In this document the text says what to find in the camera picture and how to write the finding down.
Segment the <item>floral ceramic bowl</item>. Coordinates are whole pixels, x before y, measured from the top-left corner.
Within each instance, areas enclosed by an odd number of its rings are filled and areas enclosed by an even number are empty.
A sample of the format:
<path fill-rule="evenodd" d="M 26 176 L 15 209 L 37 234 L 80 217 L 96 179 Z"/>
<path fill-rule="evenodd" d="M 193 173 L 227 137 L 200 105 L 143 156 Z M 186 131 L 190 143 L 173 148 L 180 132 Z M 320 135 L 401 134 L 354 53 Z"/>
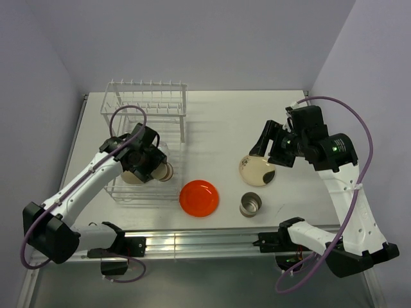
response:
<path fill-rule="evenodd" d="M 130 171 L 124 171 L 121 174 L 121 179 L 122 181 L 124 181 L 124 183 L 130 184 L 130 185 L 141 185 L 142 184 L 142 181 Z"/>

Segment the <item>steel cup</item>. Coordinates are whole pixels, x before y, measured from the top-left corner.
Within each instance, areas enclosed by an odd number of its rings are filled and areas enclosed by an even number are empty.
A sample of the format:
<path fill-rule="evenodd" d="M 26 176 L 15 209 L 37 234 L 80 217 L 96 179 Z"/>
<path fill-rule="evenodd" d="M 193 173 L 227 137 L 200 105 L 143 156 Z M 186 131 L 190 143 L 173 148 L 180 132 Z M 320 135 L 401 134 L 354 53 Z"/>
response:
<path fill-rule="evenodd" d="M 160 165 L 151 173 L 153 179 L 160 182 L 167 182 L 173 177 L 173 166 L 170 163 L 160 163 Z"/>
<path fill-rule="evenodd" d="M 240 200 L 240 212 L 243 216 L 254 217 L 262 206 L 261 198 L 254 192 L 246 192 Z"/>

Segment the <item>clear plastic cup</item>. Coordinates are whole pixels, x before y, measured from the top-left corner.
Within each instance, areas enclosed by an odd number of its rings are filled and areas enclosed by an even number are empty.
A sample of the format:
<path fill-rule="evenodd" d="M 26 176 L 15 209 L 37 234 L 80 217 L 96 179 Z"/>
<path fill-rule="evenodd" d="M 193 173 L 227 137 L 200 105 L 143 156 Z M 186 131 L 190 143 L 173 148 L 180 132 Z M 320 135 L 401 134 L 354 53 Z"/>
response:
<path fill-rule="evenodd" d="M 170 149 L 169 149 L 168 145 L 165 142 L 161 141 L 159 143 L 158 149 L 161 150 L 166 156 L 170 155 Z"/>

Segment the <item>beige plate with black spot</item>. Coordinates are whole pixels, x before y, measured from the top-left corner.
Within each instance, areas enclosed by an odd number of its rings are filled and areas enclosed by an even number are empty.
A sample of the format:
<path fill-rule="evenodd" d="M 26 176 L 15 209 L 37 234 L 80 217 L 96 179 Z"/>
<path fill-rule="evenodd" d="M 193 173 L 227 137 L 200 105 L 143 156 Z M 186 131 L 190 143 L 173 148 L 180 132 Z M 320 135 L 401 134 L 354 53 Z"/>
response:
<path fill-rule="evenodd" d="M 263 187 L 275 178 L 275 165 L 268 163 L 264 157 L 246 155 L 239 163 L 242 180 L 254 187 Z"/>

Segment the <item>orange plastic plate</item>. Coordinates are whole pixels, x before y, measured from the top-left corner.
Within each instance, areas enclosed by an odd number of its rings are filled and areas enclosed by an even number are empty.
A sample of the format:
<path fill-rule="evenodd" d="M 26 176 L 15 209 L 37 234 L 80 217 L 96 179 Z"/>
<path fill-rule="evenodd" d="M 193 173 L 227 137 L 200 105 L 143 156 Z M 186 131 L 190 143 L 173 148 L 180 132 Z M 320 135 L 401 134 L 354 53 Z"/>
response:
<path fill-rule="evenodd" d="M 215 186 L 205 180 L 193 180 L 187 183 L 179 195 L 182 210 L 193 217 L 204 218 L 218 207 L 220 197 Z"/>

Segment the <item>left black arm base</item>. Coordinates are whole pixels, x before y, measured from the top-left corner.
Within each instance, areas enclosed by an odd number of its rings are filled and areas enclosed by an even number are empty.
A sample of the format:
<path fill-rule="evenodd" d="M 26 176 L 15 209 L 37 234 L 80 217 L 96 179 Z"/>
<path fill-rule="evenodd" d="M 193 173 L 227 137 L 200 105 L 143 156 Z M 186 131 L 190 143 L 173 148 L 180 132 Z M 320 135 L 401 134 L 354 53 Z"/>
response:
<path fill-rule="evenodd" d="M 140 260 L 144 257 L 146 250 L 146 237 L 122 237 L 116 240 L 110 248 L 95 248 L 87 252 L 88 259 L 100 260 L 100 271 L 103 278 L 115 283 L 135 282 L 144 277 L 146 265 Z M 141 269 L 136 278 L 120 279 L 132 266 Z"/>

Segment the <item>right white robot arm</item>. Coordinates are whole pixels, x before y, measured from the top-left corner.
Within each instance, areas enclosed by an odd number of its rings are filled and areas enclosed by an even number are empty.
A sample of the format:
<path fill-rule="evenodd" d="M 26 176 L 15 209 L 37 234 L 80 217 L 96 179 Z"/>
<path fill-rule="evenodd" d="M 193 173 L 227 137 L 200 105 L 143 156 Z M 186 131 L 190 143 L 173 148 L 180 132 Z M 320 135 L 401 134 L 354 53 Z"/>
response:
<path fill-rule="evenodd" d="M 344 133 L 329 134 L 320 107 L 288 107 L 286 111 L 288 124 L 268 120 L 250 154 L 267 154 L 269 163 L 283 167 L 293 167 L 297 157 L 304 158 L 324 182 L 340 229 L 333 234 L 296 217 L 280 223 L 277 232 L 260 234 L 254 245 L 261 252 L 301 246 L 323 256 L 339 278 L 398 257 L 398 246 L 386 240 L 372 215 L 362 187 L 366 168 L 359 167 L 351 139 Z"/>

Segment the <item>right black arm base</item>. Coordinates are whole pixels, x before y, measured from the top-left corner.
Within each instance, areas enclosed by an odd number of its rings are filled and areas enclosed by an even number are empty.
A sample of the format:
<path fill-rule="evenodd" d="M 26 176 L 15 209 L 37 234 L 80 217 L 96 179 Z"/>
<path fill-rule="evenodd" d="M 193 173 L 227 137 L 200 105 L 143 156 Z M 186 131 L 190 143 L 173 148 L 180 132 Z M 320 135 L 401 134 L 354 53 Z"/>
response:
<path fill-rule="evenodd" d="M 302 221 L 304 219 L 300 217 L 287 219 L 279 224 L 276 232 L 260 232 L 258 240 L 254 241 L 252 245 L 258 247 L 261 253 L 297 252 L 299 248 L 302 248 L 304 252 L 308 252 L 309 248 L 301 244 L 295 244 L 288 234 L 289 227 Z"/>

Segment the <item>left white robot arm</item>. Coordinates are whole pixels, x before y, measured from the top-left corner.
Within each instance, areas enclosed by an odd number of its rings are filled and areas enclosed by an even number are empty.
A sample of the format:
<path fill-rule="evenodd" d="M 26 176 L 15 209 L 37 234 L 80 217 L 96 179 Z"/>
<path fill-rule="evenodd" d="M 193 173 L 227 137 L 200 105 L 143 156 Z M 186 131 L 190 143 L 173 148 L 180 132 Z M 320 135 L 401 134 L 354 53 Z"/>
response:
<path fill-rule="evenodd" d="M 159 148 L 159 134 L 141 123 L 132 133 L 107 139 L 91 162 L 63 189 L 40 205 L 22 212 L 24 244 L 49 261 L 62 264 L 82 250 L 101 250 L 118 256 L 125 249 L 125 231 L 110 222 L 75 228 L 89 202 L 113 179 L 128 171 L 142 183 L 167 181 L 172 167 Z"/>

